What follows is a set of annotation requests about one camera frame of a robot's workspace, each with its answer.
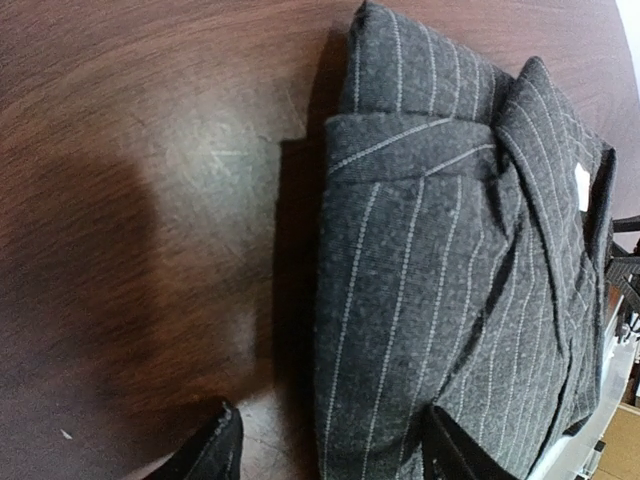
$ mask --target pinstripe jacket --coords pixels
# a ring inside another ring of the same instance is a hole
[[[371,3],[349,51],[327,123],[323,478],[422,478],[429,404],[525,478],[598,402],[613,150],[538,58],[514,79]],[[593,179],[584,223],[578,163]]]

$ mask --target white pinstripe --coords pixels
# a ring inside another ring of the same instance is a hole
[[[493,69],[493,65],[489,64],[491,70],[491,103],[489,104],[489,125],[493,122],[493,105],[496,100],[496,71]]]
[[[451,117],[455,117],[458,113],[458,103],[460,103],[460,87],[462,80],[460,79],[460,58],[458,58],[458,49],[453,42],[447,39],[451,48],[453,48],[453,55],[456,60],[456,95],[453,97],[453,107],[451,108]]]
[[[331,421],[333,417],[333,408],[336,400],[336,390],[338,388],[338,375],[340,374],[340,362],[342,361],[342,349],[344,347],[344,340],[347,336],[347,326],[349,323],[349,315],[351,313],[351,304],[353,302],[353,292],[356,286],[356,279],[358,276],[358,268],[360,266],[360,256],[362,255],[362,248],[364,246],[364,238],[367,233],[367,225],[369,223],[369,216],[373,209],[373,204],[376,201],[378,192],[380,190],[380,184],[374,184],[371,189],[371,196],[367,202],[367,206],[362,216],[362,222],[360,224],[360,231],[358,233],[358,243],[356,244],[356,252],[353,257],[353,265],[351,267],[351,276],[349,278],[349,287],[347,290],[347,300],[344,305],[344,312],[342,314],[342,328],[340,330],[340,339],[338,341],[338,349],[336,351],[336,362],[333,371],[333,381],[331,383],[331,394],[329,396],[329,408],[327,410],[327,425],[324,431],[324,448],[322,452],[322,477],[325,478],[327,474],[327,450],[329,447],[329,434],[331,433]]]
[[[573,118],[571,115],[567,115],[567,114],[566,114],[566,113],[564,113],[564,112],[562,112],[560,115],[562,115],[564,118],[566,118],[566,119],[568,119],[568,120],[571,120],[571,122],[572,122],[573,124],[575,124],[575,125],[580,129],[580,133],[581,133],[582,135],[584,135],[585,137],[587,137],[589,140],[595,140],[595,139],[593,138],[593,135],[591,135],[589,132],[587,132],[587,129],[586,129],[586,128],[584,128],[584,125],[582,125],[580,122],[578,122],[578,121],[577,121],[575,118]]]
[[[510,313],[511,302],[513,302],[513,296],[516,291],[516,278],[515,275],[518,269],[518,250],[515,250],[514,259],[513,259],[513,274],[514,277],[511,279],[511,293],[509,294],[509,299],[507,300],[507,306],[505,307],[504,313],[502,315],[502,321],[500,322],[500,327],[498,329],[498,335],[496,336],[496,340],[493,343],[493,349],[491,350],[491,360],[489,361],[489,388],[487,391],[487,406],[482,413],[481,423],[480,423],[480,434],[478,443],[482,445],[482,439],[484,438],[484,426],[487,421],[487,416],[489,415],[489,411],[491,410],[491,401],[493,400],[493,371],[495,370],[495,362],[496,362],[496,353],[498,351],[498,344],[500,343],[500,336],[502,335],[502,330],[504,329],[504,324],[507,321],[507,315]]]
[[[373,434],[376,428],[376,421],[378,420],[378,410],[380,408],[380,400],[382,399],[382,390],[384,389],[384,382],[389,371],[389,361],[391,359],[391,350],[393,349],[393,343],[396,337],[396,331],[398,329],[398,322],[400,321],[400,310],[402,308],[402,302],[404,300],[404,288],[407,280],[407,270],[409,268],[409,260],[411,259],[411,248],[413,246],[413,235],[416,228],[416,221],[418,214],[420,213],[420,207],[422,206],[422,197],[424,195],[424,178],[420,179],[420,185],[418,189],[418,197],[416,198],[416,205],[413,209],[413,215],[411,216],[411,222],[409,223],[409,233],[407,234],[407,243],[404,249],[404,258],[402,259],[402,270],[400,271],[400,284],[398,285],[398,297],[396,299],[396,307],[393,312],[393,320],[391,321],[391,330],[389,331],[389,341],[387,342],[387,348],[384,354],[384,360],[382,362],[382,372],[380,373],[380,381],[378,382],[378,391],[376,393],[376,400],[373,406],[373,415],[371,416],[371,425],[369,426],[369,436],[367,437],[367,445],[364,451],[364,461],[362,463],[362,475],[361,480],[366,478],[367,474],[367,462],[369,460],[369,454],[371,453],[371,442],[373,440]]]
[[[462,323],[467,321],[467,315],[469,315],[469,304],[471,303],[471,291],[472,291],[472,277],[473,274],[473,264],[476,261],[476,256],[480,251],[480,247],[484,242],[484,230],[480,230],[480,241],[476,244],[476,247],[473,249],[473,253],[471,254],[471,260],[469,260],[469,266],[467,267],[467,293],[464,299],[464,308],[462,309]],[[449,356],[449,360],[447,361],[447,368],[444,372],[442,372],[442,378],[440,379],[440,383],[438,384],[438,389],[436,390],[436,398],[440,397],[442,394],[442,388],[444,387],[445,382],[447,381],[447,375],[451,371],[453,367],[453,362],[456,358],[456,353],[458,352],[458,348],[460,347],[460,342],[462,341],[462,332],[463,328],[458,328],[458,335],[456,336],[456,341],[453,344],[453,348],[451,349],[451,355]]]
[[[500,253],[496,257],[495,261],[493,262],[493,267],[491,267],[491,273],[489,274],[489,282],[487,283],[487,285],[489,286],[493,285],[493,281],[495,280],[495,277],[496,277],[496,270],[498,269],[498,265],[504,258],[504,255],[507,253],[508,249],[509,249],[509,243],[505,243],[502,249],[500,250]],[[462,416],[462,411],[464,410],[464,399],[466,394],[467,380],[469,379],[469,375],[473,371],[473,368],[475,366],[476,360],[478,359],[480,350],[482,350],[482,343],[484,342],[485,328],[486,328],[486,325],[485,323],[483,323],[482,329],[480,330],[480,338],[478,339],[478,346],[476,347],[475,352],[473,352],[473,358],[471,359],[471,363],[469,364],[469,367],[467,368],[467,372],[465,373],[462,379],[462,387],[460,388],[460,404],[458,405],[458,411],[455,416],[455,421],[458,423],[460,422],[460,417]]]
[[[438,316],[440,315],[440,303],[442,301],[442,292],[444,291],[444,279],[447,275],[447,265],[449,261],[449,250],[451,249],[451,243],[453,242],[453,235],[458,226],[458,219],[460,218],[460,209],[462,208],[462,181],[458,177],[458,196],[456,199],[456,209],[453,213],[453,222],[451,223],[451,229],[447,236],[447,243],[444,247],[444,253],[442,254],[442,266],[440,267],[440,278],[438,279],[438,293],[436,294],[436,302],[433,309],[433,319],[431,320],[431,330],[429,331],[429,337],[427,340],[427,346],[425,348],[424,356],[422,357],[422,363],[420,365],[420,374],[418,375],[418,382],[416,389],[413,392],[413,398],[411,399],[411,406],[409,407],[409,413],[407,415],[407,425],[405,427],[402,441],[400,442],[400,458],[398,462],[398,470],[396,470],[396,480],[400,478],[400,468],[402,467],[402,457],[404,457],[404,449],[407,441],[407,435],[411,428],[411,415],[418,401],[418,395],[422,390],[422,383],[424,382],[424,376],[427,372],[427,363],[429,355],[431,354],[431,348],[433,347],[433,340],[436,333],[436,323],[438,322]]]
[[[431,127],[437,127],[438,125],[443,125],[445,123],[450,123],[452,121],[451,118],[441,118],[440,120],[435,120],[433,122],[430,123],[423,123],[422,125],[418,125],[417,127],[413,127],[410,128],[408,130],[405,130],[404,132],[401,132],[397,135],[394,135],[393,137],[389,137],[386,140],[383,140],[382,142],[378,142],[375,145],[372,145],[369,148],[365,148],[364,150],[361,150],[357,153],[354,153],[353,155],[348,156],[347,158],[345,158],[344,160],[340,160],[338,163],[336,163],[334,166],[332,166],[331,168],[329,168],[329,175],[332,175],[333,173],[337,172],[338,170],[340,170],[341,168],[346,167],[347,165],[349,165],[351,162],[354,162],[356,160],[360,160],[363,157],[366,157],[367,155],[371,155],[372,153],[377,152],[378,150],[381,150],[385,147],[388,147],[389,145],[402,140],[403,138],[406,138],[410,135],[414,135],[416,133],[419,133],[423,130],[427,130],[428,128]]]
[[[540,393],[542,393],[543,395],[544,395],[544,394],[548,394],[548,393],[550,393],[550,392],[549,392],[549,388],[551,388],[551,380],[553,379],[553,369],[555,368],[555,366],[556,366],[556,354],[555,354],[555,352],[554,352],[554,353],[551,355],[551,368],[549,368],[549,378],[547,379],[547,386],[546,386],[546,388],[545,388],[544,390],[541,390],[541,392],[540,392]],[[540,426],[540,420],[541,420],[541,417],[542,417],[542,412],[543,412],[543,411],[547,411],[547,410],[543,409],[542,402],[539,402],[539,403],[538,403],[538,402],[536,402],[536,406],[537,406],[537,408],[538,408],[538,416],[537,416],[537,418],[536,418],[535,425]],[[528,435],[529,435],[529,432],[526,432],[526,434],[525,434],[525,439],[528,437]]]
[[[476,117],[478,115],[478,100],[480,98],[480,69],[478,68],[478,58],[475,54],[471,54],[473,57],[473,65],[476,69],[476,94],[473,99],[473,115],[471,116],[472,121],[476,121]]]
[[[578,385],[576,385],[576,386],[578,388],[582,389],[582,385],[580,383]],[[580,404],[580,413],[578,414],[578,420],[582,420],[583,418],[585,418],[589,414],[589,411],[591,410],[591,402],[589,401],[589,396],[584,391],[578,393],[577,402]]]
[[[429,46],[429,61],[431,62],[431,98],[429,99],[429,115],[434,114],[434,106],[436,101],[436,91],[437,91],[437,81],[438,81],[438,73],[436,71],[436,58],[433,54],[433,44],[431,43],[431,34],[429,30],[422,24],[420,24],[420,28],[427,36],[427,45]]]
[[[402,90],[403,86],[403,74],[402,74],[402,41],[400,40],[400,28],[398,27],[398,19],[396,18],[396,14],[393,10],[389,10],[389,15],[391,15],[391,20],[393,21],[393,33],[396,36],[396,57],[398,61],[397,69],[397,77],[398,77],[398,93],[396,98],[396,111],[402,111]]]
[[[595,371],[595,365],[594,365],[594,375],[592,378],[596,378],[598,376],[597,373],[598,372]],[[591,390],[587,391],[587,395],[589,397],[589,411],[593,412],[595,411],[596,408],[598,408],[598,405],[600,405],[600,397],[596,395],[596,392]]]
[[[523,162],[523,163],[524,163],[524,165],[527,167],[527,170],[529,170],[529,175],[530,175],[531,180],[532,180],[532,182],[531,182],[531,183],[532,183],[533,187],[536,189],[536,192],[538,193],[538,197],[539,197],[539,198],[542,198],[542,194],[540,193],[540,189],[538,188],[538,184],[537,184],[537,182],[536,182],[536,179],[535,179],[535,177],[533,176],[533,172],[531,171],[531,167],[529,166],[529,162],[527,161],[527,157],[525,157],[524,153],[522,152],[522,149],[518,146],[518,144],[516,143],[516,141],[515,141],[515,140],[513,139],[513,137],[509,134],[509,132],[507,132],[507,131],[506,131],[504,128],[502,128],[502,127],[497,127],[497,128],[498,128],[498,130],[500,130],[504,135],[506,135],[506,136],[509,138],[509,140],[511,141],[511,143],[513,143],[513,146],[514,146],[514,147],[516,148],[516,150],[518,151],[518,154],[519,154],[519,155],[522,157],[522,159],[524,160],[524,162]],[[541,207],[542,207],[542,219],[543,219],[544,223],[546,224],[547,230],[548,230],[549,232],[553,232],[553,230],[551,230],[551,225],[549,224],[549,216],[547,215],[547,211],[546,211],[546,208],[544,207],[544,204],[543,204],[543,203],[541,203]],[[553,239],[553,235],[550,235],[550,236],[549,236],[549,241],[551,242],[551,246],[552,246],[552,248],[553,248],[553,252],[551,252],[550,257],[551,257],[552,261],[553,261],[553,262],[555,262],[555,263],[556,263],[556,265],[557,265],[557,263],[558,263],[558,258],[557,258],[558,250],[557,250],[557,248],[556,248],[556,244],[555,244],[555,240]],[[565,294],[565,292],[564,292],[565,285],[564,285],[564,283],[563,283],[563,282],[560,282],[560,285],[561,285],[561,287],[562,287],[562,289],[563,289],[563,293],[562,293],[562,295],[563,295],[563,296],[565,296],[565,295],[566,295],[566,294]],[[575,323],[573,322],[573,319],[572,319],[571,317],[569,317],[569,321],[572,323],[573,328],[575,329]]]
[[[569,135],[569,139],[571,141],[573,141],[573,143],[575,143],[576,145],[578,145],[578,147],[580,147],[580,149],[586,153],[587,155],[589,155],[589,157],[591,157],[591,159],[593,159],[593,152],[590,152],[589,149],[587,147],[584,146],[584,143],[580,142],[579,140],[573,138],[571,135]]]
[[[591,358],[591,357],[592,357],[592,352],[591,352],[591,350],[590,350],[590,349],[589,349],[589,350],[587,350],[587,352],[588,352],[588,354],[589,354],[589,363],[588,363],[587,365],[593,365],[593,358]],[[588,391],[583,391],[583,392],[580,394],[580,396],[581,396],[581,397],[584,397],[584,400],[585,400],[585,408],[587,409],[587,415],[589,415],[589,412],[591,412],[591,411],[592,411],[592,408],[593,408],[593,406],[592,406],[593,401],[592,401],[592,399],[591,399],[591,396],[589,395]]]
[[[551,162],[549,161],[549,156],[547,155],[547,149],[544,148],[544,142],[542,141],[542,138],[540,137],[540,132],[538,132],[538,128],[536,127],[536,125],[533,123],[533,121],[531,120],[531,117],[529,116],[529,114],[527,113],[527,111],[522,108],[520,106],[520,104],[518,102],[514,102],[513,100],[509,100],[509,103],[512,104],[513,106],[515,106],[516,108],[518,108],[518,110],[520,110],[522,112],[522,115],[524,115],[525,120],[527,121],[527,123],[529,124],[529,127],[531,127],[531,129],[533,129],[533,133],[536,136],[536,140],[538,140],[538,143],[540,144],[540,147],[542,148],[542,153],[544,156],[544,161],[547,165],[547,170],[549,171],[549,178],[553,179],[553,170],[551,169]],[[562,226],[562,232],[563,235],[562,237],[564,238],[564,232],[565,232],[565,227],[564,227],[564,220],[563,220],[563,215],[562,215],[562,210],[560,209],[560,201],[558,200],[558,193],[556,192],[556,185],[555,182],[551,182],[551,184],[553,185],[553,198],[556,202],[556,209],[558,210],[558,217],[560,218],[560,225]]]
[[[566,148],[561,149],[561,150],[565,151],[565,152],[569,152],[569,150],[570,150],[569,149],[569,144],[567,143],[566,140],[568,138],[573,138],[573,137],[571,135],[569,135],[569,132],[567,130],[567,125],[564,123],[563,117],[569,117],[569,118],[571,118],[571,117],[568,116],[566,113],[564,113],[564,111],[563,111],[563,109],[562,109],[562,107],[560,105],[560,100],[558,99],[558,95],[556,94],[556,89],[553,86],[553,82],[551,82],[551,76],[549,75],[549,70],[547,70],[547,66],[544,63],[542,63],[541,61],[539,61],[539,60],[537,61],[537,63],[540,65],[540,67],[542,68],[542,71],[544,72],[545,79],[547,80],[547,83],[549,84],[549,88],[551,89],[551,93],[553,93],[553,99],[555,101],[556,107],[558,108],[558,111],[561,112],[560,123],[562,125],[562,132],[564,133],[565,147],[566,147]],[[575,119],[571,118],[571,120],[573,120],[576,124],[578,124],[578,122]],[[573,224],[576,227],[576,232],[578,233],[578,236],[579,237],[582,236],[582,234],[580,232],[580,226],[577,224],[575,215],[574,215],[574,218],[573,218]],[[583,269],[582,262],[579,263],[579,267],[580,267],[581,270]],[[587,283],[591,287],[593,287],[593,283],[591,283],[591,280],[589,279],[588,275],[586,276],[586,280],[587,280]],[[576,291],[578,292],[578,295],[580,296],[580,300],[582,301],[582,304],[585,305],[584,298],[582,298],[582,295],[580,294],[580,292],[577,289],[576,289]]]
[[[535,402],[531,401],[528,402],[528,398],[529,398],[529,391],[531,390],[531,382],[533,381],[533,372],[536,370],[536,368],[539,368],[537,363],[538,363],[538,349],[540,348],[540,339],[542,337],[542,323],[544,321],[544,311],[545,311],[545,302],[547,301],[547,289],[544,288],[543,290],[544,294],[542,296],[542,310],[540,311],[540,318],[538,319],[538,333],[536,334],[536,343],[535,343],[535,348],[533,349],[533,360],[531,361],[531,369],[529,370],[529,376],[527,377],[527,388],[525,389],[524,392],[524,396],[522,398],[525,399],[525,401],[523,401],[520,405],[520,416],[522,416],[522,412],[524,410],[524,406],[526,403],[529,404],[529,415],[527,416],[527,423],[525,426],[525,435],[522,438],[522,443],[520,444],[520,449],[518,450],[518,455],[516,456],[516,458],[520,458],[522,455],[522,448],[525,445],[525,442],[527,440],[527,435],[529,434],[529,425],[531,424],[531,417],[533,416],[533,408],[531,408],[532,405],[536,405]],[[511,444],[511,448],[509,449],[509,455],[507,456],[507,460],[505,462],[505,465],[509,465],[509,460],[511,459],[511,454],[513,452],[513,447],[515,447],[516,442],[518,440],[518,436],[520,435],[520,427],[522,426],[521,423],[518,423],[518,429],[516,431],[516,436],[515,436],[515,440],[514,442]]]
[[[562,147],[560,147],[560,142],[558,141],[558,137],[556,135],[555,128],[553,128],[553,122],[551,121],[551,115],[549,114],[549,109],[547,108],[547,104],[544,101],[544,98],[542,98],[542,95],[540,95],[540,92],[538,91],[538,88],[533,83],[531,83],[526,77],[522,77],[522,79],[525,82],[527,82],[531,86],[531,88],[533,88],[533,91],[538,96],[538,99],[540,100],[540,103],[542,104],[542,107],[544,109],[544,113],[545,113],[545,115],[547,117],[547,121],[549,122],[549,125],[551,126],[551,133],[553,135],[553,139],[554,139],[554,141],[556,143],[556,146],[558,147],[558,151],[562,155],[563,149],[562,149]],[[567,175],[566,172],[564,172],[564,174],[562,175],[562,178],[564,179],[564,188],[565,188],[565,191],[567,192],[567,196],[569,197],[569,199],[573,200],[574,197],[573,197],[573,195],[571,195],[571,192],[569,191],[570,188],[569,188],[569,184],[568,184],[568,181],[567,181],[567,176],[568,175]],[[571,208],[571,205],[569,205],[568,206],[568,215],[570,217],[571,217],[571,211],[572,211],[572,208]],[[576,234],[579,237],[580,236],[580,231],[579,231],[579,227],[578,227],[578,225],[576,223],[576,220],[575,220],[575,215],[573,215],[573,222],[571,222],[571,223],[575,227],[574,229],[576,230]],[[562,235],[562,243],[560,244],[560,249],[564,248],[564,244],[565,244],[565,235]],[[573,255],[569,255],[568,257],[569,257],[568,258],[568,260],[569,260],[569,268],[571,269],[571,279],[572,279],[572,281],[575,282],[576,271],[575,271],[575,268],[573,268],[573,258],[574,258],[574,256]],[[586,310],[587,309],[587,304],[585,303],[584,298],[582,297],[582,294],[580,293],[580,290],[576,288],[575,292],[578,294],[578,298],[580,299],[580,302],[582,303],[583,308]]]
[[[585,266],[582,262],[582,260],[578,261],[578,267],[580,268],[580,272],[583,274],[582,277],[584,278],[585,283],[589,286],[589,288],[596,288],[596,285],[594,282],[591,281],[591,278],[589,277],[589,271],[585,269]]]
[[[522,195],[518,195],[518,204],[516,206],[515,209],[515,215],[516,218],[520,215],[520,208],[522,207]],[[518,268],[518,251],[515,251],[515,257],[513,260],[513,272],[514,275],[517,272],[517,268]],[[489,414],[489,409],[491,408],[491,396],[492,396],[492,388],[493,388],[493,369],[494,369],[494,362],[495,362],[495,354],[496,354],[496,349],[497,349],[497,345],[498,345],[498,341],[500,340],[500,335],[502,335],[502,329],[504,328],[504,323],[505,320],[507,318],[507,314],[509,313],[509,308],[511,307],[511,302],[513,301],[513,295],[515,292],[515,284],[516,284],[516,279],[515,277],[513,278],[513,282],[511,285],[511,294],[509,296],[509,300],[507,301],[507,306],[505,307],[505,311],[504,314],[502,315],[502,321],[500,323],[500,328],[498,330],[498,336],[496,337],[496,341],[494,343],[493,346],[493,350],[491,351],[491,360],[489,362],[489,390],[488,390],[488,394],[487,394],[487,407],[484,411],[484,414],[482,416],[481,422],[480,422],[480,442],[482,442],[482,437],[484,435],[484,423],[487,419],[487,415]]]
[[[560,147],[560,142],[558,142],[558,138],[556,137],[555,129],[553,129],[553,128],[552,128],[553,137],[554,137],[554,139],[555,139],[555,141],[556,141],[556,145],[558,146],[558,149],[559,149],[561,152],[569,152],[569,145],[568,145],[568,143],[566,143],[566,140],[567,140],[568,138],[571,138],[572,140],[574,140],[574,141],[575,141],[575,139],[573,138],[573,136],[569,135],[569,132],[568,132],[568,130],[567,130],[567,125],[564,123],[563,117],[568,117],[568,118],[570,118],[573,122],[575,122],[575,123],[576,123],[576,125],[580,126],[580,127],[583,129],[583,132],[584,132],[586,135],[588,135],[588,134],[586,133],[586,131],[584,130],[584,128],[583,128],[583,127],[582,127],[582,126],[581,126],[581,125],[580,125],[580,124],[579,124],[579,123],[578,123],[574,118],[572,118],[571,116],[569,116],[569,115],[567,115],[566,113],[564,113],[564,111],[563,111],[563,109],[562,109],[562,107],[561,107],[561,105],[560,105],[560,100],[558,99],[558,95],[556,94],[556,89],[555,89],[555,87],[553,86],[553,82],[551,81],[551,76],[550,76],[550,74],[549,74],[549,70],[547,70],[547,66],[546,66],[544,63],[542,63],[540,60],[537,60],[537,64],[542,68],[542,71],[544,72],[544,75],[545,75],[545,79],[546,79],[547,83],[549,84],[549,89],[551,90],[551,93],[553,94],[553,99],[554,99],[554,101],[555,101],[556,107],[558,108],[558,111],[559,111],[559,112],[561,112],[560,124],[562,125],[562,132],[564,133],[565,147],[566,147],[566,148],[564,148],[564,149],[563,149],[563,148],[561,148],[561,147]],[[546,114],[547,114],[547,119],[549,120],[549,123],[551,123],[551,116],[549,115],[549,112],[548,112],[548,110],[547,110],[547,105],[546,105],[546,103],[544,102],[544,100],[542,100],[542,96],[541,96],[541,95],[540,95],[540,93],[538,92],[538,89],[537,89],[537,88],[536,88],[536,87],[535,87],[531,82],[529,82],[529,80],[527,80],[526,78],[525,78],[525,80],[526,80],[530,85],[532,85],[532,86],[533,86],[534,90],[536,91],[536,93],[537,93],[537,94],[538,94],[538,96],[540,97],[541,102],[542,102],[542,105],[544,106],[545,112],[546,112]],[[563,175],[563,177],[564,177],[564,181],[565,181],[565,188],[567,188],[567,189],[568,189],[568,184],[567,184],[567,175],[565,174],[565,175]],[[568,192],[568,190],[567,190],[567,194],[569,194],[569,197],[570,197],[570,198],[572,198],[572,199],[574,198],[574,197],[573,197],[573,196]],[[573,225],[574,225],[574,227],[575,227],[576,234],[578,235],[578,237],[581,237],[581,236],[582,236],[582,233],[581,233],[581,231],[580,231],[580,226],[579,226],[579,225],[578,225],[578,223],[577,223],[576,215],[574,215],[574,216],[573,216],[573,222],[572,222],[572,223],[573,223]],[[580,269],[582,269],[582,268],[583,268],[583,267],[582,267],[582,262],[580,262],[580,263],[579,263],[579,267],[580,267]],[[571,264],[571,272],[572,272],[573,278],[575,278],[575,270],[573,269],[573,264]],[[588,276],[586,277],[586,280],[587,280],[587,283],[588,283],[590,286],[593,286],[593,284],[591,283],[591,281],[590,281],[590,279],[589,279],[589,277],[588,277]],[[582,305],[584,306],[585,311],[586,311],[586,310],[588,309],[588,306],[586,305],[586,303],[585,303],[585,301],[584,301],[584,298],[582,297],[582,294],[580,293],[580,291],[579,291],[577,288],[575,289],[575,291],[576,291],[576,293],[578,294],[578,297],[580,298],[580,302],[582,303]]]
[[[580,402],[580,395],[577,396],[576,401],[575,401],[575,406],[578,407],[578,418],[576,421],[580,421],[582,420],[582,418],[584,417],[584,413],[582,411],[582,402]]]
[[[522,341],[522,330],[524,329],[524,319],[527,314],[527,307],[529,306],[529,300],[531,300],[531,294],[536,284],[536,272],[533,266],[533,226],[529,229],[529,268],[531,269],[531,285],[527,296],[522,306],[522,312],[520,312],[520,324],[518,325],[518,334],[516,336],[516,349],[513,355],[513,369],[511,370],[511,386],[509,387],[509,399],[507,400],[507,409],[504,414],[504,420],[502,423],[502,432],[500,432],[500,442],[498,443],[498,455],[502,455],[502,445],[504,444],[504,437],[507,431],[507,422],[509,420],[509,412],[511,411],[511,404],[513,403],[513,395],[516,389],[516,379],[518,377],[518,355],[520,354],[520,342]]]
[[[353,112],[358,113],[360,109],[360,36],[356,36],[356,67],[353,74]]]
[[[430,168],[429,170],[427,170],[426,172],[423,173],[423,176],[429,177],[431,175],[433,175],[434,173],[439,172],[440,170],[444,170],[447,167],[450,167],[451,165],[454,165],[456,163],[458,163],[460,160],[464,160],[465,158],[467,158],[469,155],[473,155],[474,153],[477,153],[481,150],[488,150],[488,149],[493,149],[496,148],[495,145],[493,145],[492,143],[486,143],[484,145],[480,145],[477,146],[475,148],[472,148],[471,150],[467,150],[464,153],[461,153],[460,155],[453,157],[451,160],[447,160],[446,162],[442,162],[440,165],[437,165],[433,168]]]

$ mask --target table surface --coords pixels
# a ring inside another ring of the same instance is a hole
[[[322,125],[358,3],[0,5],[0,478],[121,478],[220,395],[244,479],[316,478]],[[541,56],[618,149],[616,215],[637,213],[614,0],[388,4],[512,74]]]

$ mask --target clothing label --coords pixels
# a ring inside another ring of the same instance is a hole
[[[578,184],[578,208],[586,212],[589,210],[589,187],[591,186],[591,175],[578,162],[576,164],[576,183]]]

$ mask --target white surface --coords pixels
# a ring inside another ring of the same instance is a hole
[[[582,164],[576,164],[576,183],[578,184],[578,207],[580,211],[589,210],[589,187],[591,185],[591,175],[587,172]]]
[[[640,1],[616,0],[616,3],[624,31],[627,34],[627,42],[636,72],[636,85],[639,85],[638,95],[640,95]]]

